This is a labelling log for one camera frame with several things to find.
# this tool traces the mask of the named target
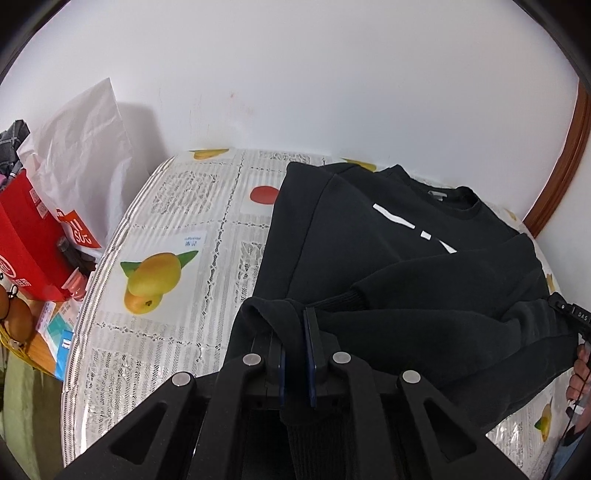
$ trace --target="white wall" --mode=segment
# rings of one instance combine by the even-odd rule
[[[524,216],[577,79],[512,0],[72,0],[0,86],[31,127],[110,76],[139,156],[253,147],[401,163]]]
[[[564,298],[591,310],[591,142],[538,243]]]

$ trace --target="red paper bag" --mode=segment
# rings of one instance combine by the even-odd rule
[[[25,171],[0,193],[0,270],[34,300],[64,301],[61,286],[74,268],[56,247],[64,235],[37,196]]]

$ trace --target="brown wood trim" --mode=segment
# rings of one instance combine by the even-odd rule
[[[581,163],[590,131],[591,96],[583,84],[579,82],[573,120],[570,123],[564,148],[544,190],[542,190],[524,220],[525,226],[534,237],[540,234],[569,189],[570,182],[573,180],[574,174]]]

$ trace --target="green leaf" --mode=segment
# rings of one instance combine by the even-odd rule
[[[121,262],[121,268],[125,276],[129,278],[133,272],[135,272],[141,262]]]
[[[199,253],[199,250],[191,250],[183,254],[177,255],[178,261],[181,262],[181,268],[188,264]]]

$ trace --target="white plastic bag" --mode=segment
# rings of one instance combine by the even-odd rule
[[[145,163],[133,158],[110,79],[31,131],[17,154],[69,240],[94,257],[148,178]]]

